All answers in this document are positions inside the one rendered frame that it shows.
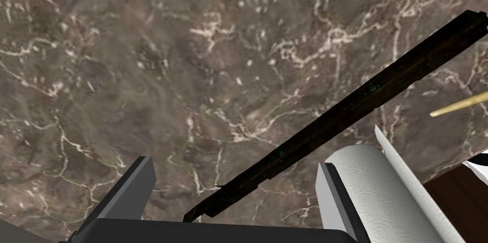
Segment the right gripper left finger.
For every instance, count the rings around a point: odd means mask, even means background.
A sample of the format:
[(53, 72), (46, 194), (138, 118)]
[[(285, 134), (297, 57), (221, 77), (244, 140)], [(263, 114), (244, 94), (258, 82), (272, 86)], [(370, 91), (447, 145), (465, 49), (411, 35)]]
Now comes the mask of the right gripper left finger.
[(138, 157), (90, 212), (78, 230), (82, 231), (88, 224), (101, 218), (139, 220), (155, 183), (152, 158)]

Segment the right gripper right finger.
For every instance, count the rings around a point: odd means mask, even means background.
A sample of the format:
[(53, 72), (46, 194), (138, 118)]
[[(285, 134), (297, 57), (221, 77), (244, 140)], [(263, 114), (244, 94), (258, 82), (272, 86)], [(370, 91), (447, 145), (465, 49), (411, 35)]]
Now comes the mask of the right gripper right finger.
[(324, 229), (339, 230), (355, 243), (366, 243), (366, 230), (332, 163), (320, 163), (315, 191)]

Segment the white paper towel roll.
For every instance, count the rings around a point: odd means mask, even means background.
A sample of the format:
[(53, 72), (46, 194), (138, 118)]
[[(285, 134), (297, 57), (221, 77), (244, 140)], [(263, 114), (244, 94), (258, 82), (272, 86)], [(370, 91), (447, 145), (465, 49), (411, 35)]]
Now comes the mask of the white paper towel roll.
[(351, 145), (333, 165), (371, 243), (467, 243), (393, 145), (375, 128), (381, 150)]

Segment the long black flat bar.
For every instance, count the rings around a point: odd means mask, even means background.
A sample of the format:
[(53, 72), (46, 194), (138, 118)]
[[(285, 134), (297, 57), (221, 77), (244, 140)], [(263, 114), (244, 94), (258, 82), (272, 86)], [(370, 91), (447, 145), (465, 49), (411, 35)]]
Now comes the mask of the long black flat bar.
[(466, 10), (189, 210), (184, 222), (215, 217), (488, 35), (488, 15)]

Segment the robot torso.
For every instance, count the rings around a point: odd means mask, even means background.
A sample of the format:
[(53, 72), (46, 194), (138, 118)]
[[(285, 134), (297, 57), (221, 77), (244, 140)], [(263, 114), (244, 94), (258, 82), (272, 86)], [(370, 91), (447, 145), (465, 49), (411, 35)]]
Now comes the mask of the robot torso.
[(488, 149), (463, 162), (477, 178), (488, 185)]

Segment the pale wooden stick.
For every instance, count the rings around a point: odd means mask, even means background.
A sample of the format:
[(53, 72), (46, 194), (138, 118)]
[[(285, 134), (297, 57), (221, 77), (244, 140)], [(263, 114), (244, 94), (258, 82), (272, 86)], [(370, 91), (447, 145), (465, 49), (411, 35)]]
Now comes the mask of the pale wooden stick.
[(430, 117), (437, 117), (449, 112), (458, 111), (476, 104), (484, 103), (486, 101), (488, 101), (488, 91), (485, 91), (480, 94), (472, 95), (471, 97), (468, 97), (461, 101), (457, 101), (443, 108), (434, 110), (429, 115)]

